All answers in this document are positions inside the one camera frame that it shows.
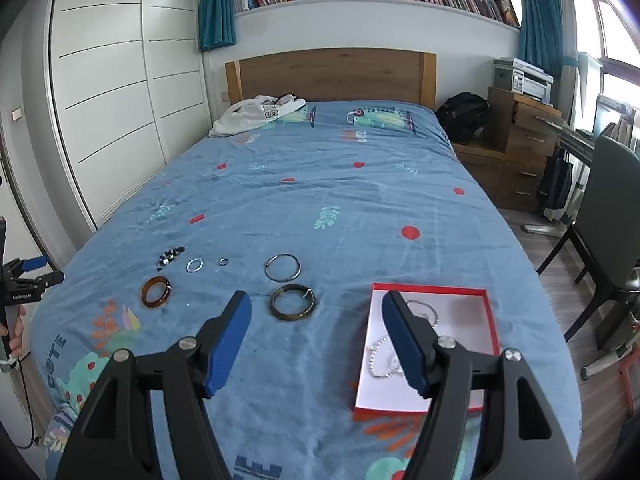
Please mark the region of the person's left hand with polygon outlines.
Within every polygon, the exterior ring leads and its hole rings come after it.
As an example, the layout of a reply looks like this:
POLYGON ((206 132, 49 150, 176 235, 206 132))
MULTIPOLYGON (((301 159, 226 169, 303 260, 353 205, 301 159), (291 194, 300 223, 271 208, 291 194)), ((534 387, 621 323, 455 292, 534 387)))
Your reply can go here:
POLYGON ((14 323, 14 329, 12 332, 9 332, 6 329, 6 326, 1 325, 1 335, 2 336, 10 336, 9 340, 9 348, 10 350, 6 352, 6 355, 9 359, 17 359, 23 354, 23 334, 24 334, 24 322, 23 318, 26 314, 26 309, 24 306, 17 307, 17 315, 14 323))

